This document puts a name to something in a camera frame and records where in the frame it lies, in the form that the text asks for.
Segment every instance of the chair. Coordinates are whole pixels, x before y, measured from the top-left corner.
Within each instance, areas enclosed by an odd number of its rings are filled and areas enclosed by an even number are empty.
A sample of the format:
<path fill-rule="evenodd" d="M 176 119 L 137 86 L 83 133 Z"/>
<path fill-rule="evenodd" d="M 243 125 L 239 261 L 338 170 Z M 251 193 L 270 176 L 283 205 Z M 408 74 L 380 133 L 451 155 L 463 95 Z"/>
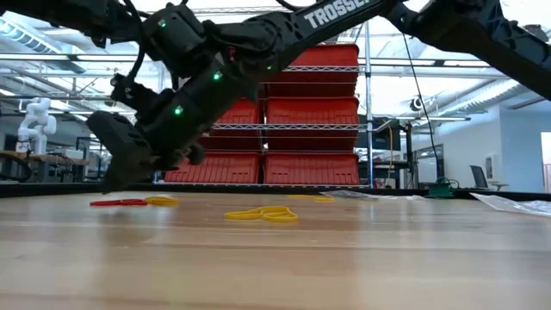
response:
<path fill-rule="evenodd" d="M 486 181 L 486 177 L 484 176 L 484 171 L 482 170 L 482 167 L 471 165 L 471 171 L 473 172 L 474 177 L 474 186 L 477 189 L 489 189 L 488 182 Z M 498 191 L 501 190 L 504 186 L 509 186 L 509 184 L 502 184 L 500 182 L 490 182 L 491 185 L 498 188 Z"/>

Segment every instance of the red storage bin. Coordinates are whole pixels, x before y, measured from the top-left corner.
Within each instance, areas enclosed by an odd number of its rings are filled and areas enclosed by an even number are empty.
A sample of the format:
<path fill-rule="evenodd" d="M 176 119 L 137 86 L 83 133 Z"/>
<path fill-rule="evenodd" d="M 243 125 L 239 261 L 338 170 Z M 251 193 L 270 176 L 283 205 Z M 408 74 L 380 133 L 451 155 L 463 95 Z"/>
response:
<path fill-rule="evenodd" d="M 344 98 L 270 98 L 267 124 L 358 125 L 358 100 Z M 268 149 L 352 151 L 357 130 L 267 130 Z"/>
<path fill-rule="evenodd" d="M 354 153 L 268 153 L 265 184 L 359 185 Z"/>
<path fill-rule="evenodd" d="M 202 164 L 186 159 L 178 170 L 167 171 L 166 183 L 258 183 L 260 154 L 254 152 L 208 152 Z"/>
<path fill-rule="evenodd" d="M 291 66 L 358 67 L 356 44 L 320 45 L 308 49 Z M 353 96 L 358 72 L 284 71 L 267 87 L 268 96 Z"/>
<path fill-rule="evenodd" d="M 239 100 L 216 123 L 263 124 L 261 105 L 247 99 Z M 208 136 L 201 137 L 199 143 L 207 150 L 260 151 L 262 149 L 258 130 L 213 130 Z"/>

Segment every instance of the workbench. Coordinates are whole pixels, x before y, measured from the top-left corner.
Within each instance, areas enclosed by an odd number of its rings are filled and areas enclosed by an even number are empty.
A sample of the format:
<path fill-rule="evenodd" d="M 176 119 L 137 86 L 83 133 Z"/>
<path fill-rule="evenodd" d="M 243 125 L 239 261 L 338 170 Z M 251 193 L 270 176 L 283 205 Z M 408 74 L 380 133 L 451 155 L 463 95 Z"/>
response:
<path fill-rule="evenodd" d="M 30 182 L 38 182 L 38 183 L 44 183 L 44 182 L 51 182 L 49 178 L 49 171 L 50 171 L 50 165 L 52 164 L 70 164 L 72 165 L 72 174 L 74 175 L 74 179 L 77 182 L 82 182 L 84 180 L 84 168 L 88 165 L 89 161 L 87 159 L 66 159 L 61 158 L 60 156 L 56 155 L 50 155 L 50 154 L 30 154 L 27 155 L 23 152 L 15 152 L 15 151 L 0 151 L 0 154 L 6 154 L 11 155 L 14 157 L 18 157 L 21 159 L 26 159 L 32 166 L 34 170 L 36 170 L 36 176 L 32 177 Z M 10 175 L 16 175 L 19 176 L 17 173 L 17 169 L 20 167 L 17 164 L 12 164 L 9 166 L 9 170 L 6 171 L 3 168 L 3 173 L 10 174 Z"/>
<path fill-rule="evenodd" d="M 90 208 L 169 195 L 178 208 Z M 295 223 L 225 220 L 287 206 Z M 548 310 L 551 220 L 479 201 L 0 199 L 2 309 Z"/>

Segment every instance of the white robot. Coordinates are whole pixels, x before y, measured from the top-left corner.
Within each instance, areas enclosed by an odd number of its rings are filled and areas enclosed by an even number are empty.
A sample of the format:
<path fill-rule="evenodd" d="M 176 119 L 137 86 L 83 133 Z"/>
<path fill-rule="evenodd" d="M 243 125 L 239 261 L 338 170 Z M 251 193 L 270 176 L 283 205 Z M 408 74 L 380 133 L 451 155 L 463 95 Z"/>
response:
<path fill-rule="evenodd" d="M 52 101 L 47 98 L 35 98 L 27 105 L 25 118 L 17 129 L 18 152 L 28 152 L 31 149 L 31 140 L 34 140 L 33 153 L 41 155 L 46 153 L 47 135 L 54 134 L 57 130 L 55 117 L 48 114 Z M 38 123 L 34 128 L 29 128 L 33 123 Z"/>

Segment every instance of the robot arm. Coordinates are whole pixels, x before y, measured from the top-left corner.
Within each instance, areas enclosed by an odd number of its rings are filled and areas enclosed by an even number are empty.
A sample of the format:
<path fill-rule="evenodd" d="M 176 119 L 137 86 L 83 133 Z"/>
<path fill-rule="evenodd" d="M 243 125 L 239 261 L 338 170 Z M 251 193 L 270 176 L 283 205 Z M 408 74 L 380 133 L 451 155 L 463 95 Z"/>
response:
<path fill-rule="evenodd" d="M 37 2 L 65 8 L 46 14 L 30 5 Z M 90 8 L 91 2 L 96 9 Z M 551 47 L 507 21 L 499 0 L 432 0 L 419 13 L 400 0 L 328 0 L 292 13 L 273 12 L 222 25 L 199 22 L 185 2 L 132 23 L 131 17 L 135 20 L 139 12 L 114 2 L 8 0 L 0 4 L 92 37 L 136 40 L 141 53 L 162 61 L 173 75 L 189 78 L 179 90 L 157 94 L 136 84 L 133 74 L 114 77 L 111 97 L 136 109 L 137 122 L 132 125 L 103 111 L 88 119 L 92 132 L 113 155 L 104 178 L 106 192 L 124 189 L 193 155 L 201 134 L 235 101 L 243 96 L 256 100 L 261 81 L 283 71 L 307 48 L 377 15 L 436 48 L 471 53 L 551 100 L 551 88 L 545 84 L 551 80 Z M 73 10 L 86 11 L 83 8 L 96 12 L 96 18 L 69 17 Z"/>

